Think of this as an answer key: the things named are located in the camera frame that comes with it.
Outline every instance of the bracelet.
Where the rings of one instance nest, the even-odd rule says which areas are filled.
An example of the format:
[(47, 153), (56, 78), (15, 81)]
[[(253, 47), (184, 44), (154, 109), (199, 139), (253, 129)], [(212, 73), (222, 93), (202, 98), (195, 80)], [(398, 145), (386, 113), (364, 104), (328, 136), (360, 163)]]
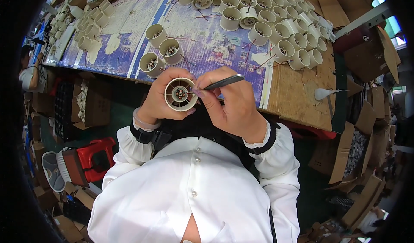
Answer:
[(139, 126), (139, 127), (141, 127), (141, 128), (143, 128), (143, 129), (148, 129), (148, 130), (154, 130), (154, 129), (157, 129), (158, 127), (160, 127), (161, 126), (161, 122), (158, 120), (157, 121), (157, 123), (156, 124), (154, 124), (154, 125), (152, 125), (152, 124), (149, 124), (149, 123), (145, 123), (145, 122), (142, 122), (141, 120), (139, 120), (138, 119), (138, 116), (137, 116), (137, 113), (138, 113), (138, 110), (140, 109), (140, 107), (139, 108), (137, 108), (137, 109), (135, 109), (134, 110), (134, 122)]

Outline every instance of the hand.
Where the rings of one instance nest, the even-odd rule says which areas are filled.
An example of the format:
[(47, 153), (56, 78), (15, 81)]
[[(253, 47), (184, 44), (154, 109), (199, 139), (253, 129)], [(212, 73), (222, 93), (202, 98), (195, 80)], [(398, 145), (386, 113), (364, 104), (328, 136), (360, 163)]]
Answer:
[[(249, 82), (242, 80), (214, 91), (202, 90), (214, 82), (236, 74), (228, 67), (205, 73), (196, 81), (193, 92), (202, 99), (211, 121), (217, 128), (240, 136), (250, 144), (263, 143), (266, 120), (256, 110), (253, 88)], [(224, 106), (217, 99), (220, 94), (224, 96)]]
[(165, 102), (165, 88), (170, 81), (178, 77), (188, 78), (194, 82), (196, 80), (193, 74), (183, 68), (170, 67), (165, 70), (152, 83), (148, 96), (137, 113), (139, 120), (148, 124), (155, 124), (157, 119), (183, 120), (186, 116), (194, 113), (195, 108), (185, 112), (179, 112), (170, 108), (167, 102)]

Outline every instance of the white blouse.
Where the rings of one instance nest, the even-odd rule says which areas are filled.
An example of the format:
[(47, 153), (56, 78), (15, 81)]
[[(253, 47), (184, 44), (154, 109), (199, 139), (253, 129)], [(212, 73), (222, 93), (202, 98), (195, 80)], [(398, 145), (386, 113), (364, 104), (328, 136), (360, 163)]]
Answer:
[[(88, 233), (95, 243), (179, 243), (191, 214), (203, 243), (296, 243), (299, 162), (289, 129), (278, 124), (270, 150), (255, 158), (260, 184), (239, 158), (203, 138), (176, 140), (151, 159), (152, 143), (137, 142), (129, 127), (117, 132), (119, 152), (103, 179)], [(247, 144), (262, 147), (263, 143)]]

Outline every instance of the open cardboard box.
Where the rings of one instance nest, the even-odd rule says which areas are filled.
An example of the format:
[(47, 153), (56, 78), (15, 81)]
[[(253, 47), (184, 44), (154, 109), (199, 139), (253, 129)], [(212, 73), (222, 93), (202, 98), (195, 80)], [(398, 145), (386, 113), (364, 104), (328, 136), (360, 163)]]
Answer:
[[(82, 79), (75, 80), (72, 98), (72, 122), (75, 127), (85, 130), (92, 126), (104, 126), (109, 124), (111, 113), (111, 85), (102, 80), (97, 80), (93, 74), (83, 72)], [(79, 118), (79, 106), (76, 96), (80, 94), (82, 83), (88, 86), (85, 107), (85, 123)]]
[[(337, 135), (332, 140), (320, 140), (316, 145), (309, 166), (317, 171), (331, 176), (329, 184), (339, 183), (338, 186), (354, 181), (357, 177), (364, 174), (372, 152), (372, 129), (375, 123), (375, 112), (371, 105), (364, 101), (358, 121), (355, 125), (345, 122), (343, 134)], [(347, 166), (349, 148), (352, 143), (352, 136), (355, 128), (367, 136), (365, 156), (361, 157), (358, 167), (353, 173), (344, 178)]]
[(359, 198), (342, 218), (342, 222), (349, 229), (355, 230), (368, 212), (374, 207), (374, 203), (380, 196), (386, 184), (385, 179), (371, 176), (362, 190)]
[(367, 42), (344, 52), (346, 66), (366, 83), (388, 72), (400, 83), (397, 66), (401, 60), (390, 37), (378, 26), (371, 28), (371, 33)]

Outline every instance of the window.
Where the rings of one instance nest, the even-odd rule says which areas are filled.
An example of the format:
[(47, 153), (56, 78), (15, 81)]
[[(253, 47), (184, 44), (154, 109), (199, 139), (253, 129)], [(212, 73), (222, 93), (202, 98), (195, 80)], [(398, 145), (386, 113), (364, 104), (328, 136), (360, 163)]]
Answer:
[(406, 92), (407, 92), (407, 87), (406, 86), (399, 86), (399, 87), (393, 87), (392, 88), (392, 94), (393, 95), (406, 93)]

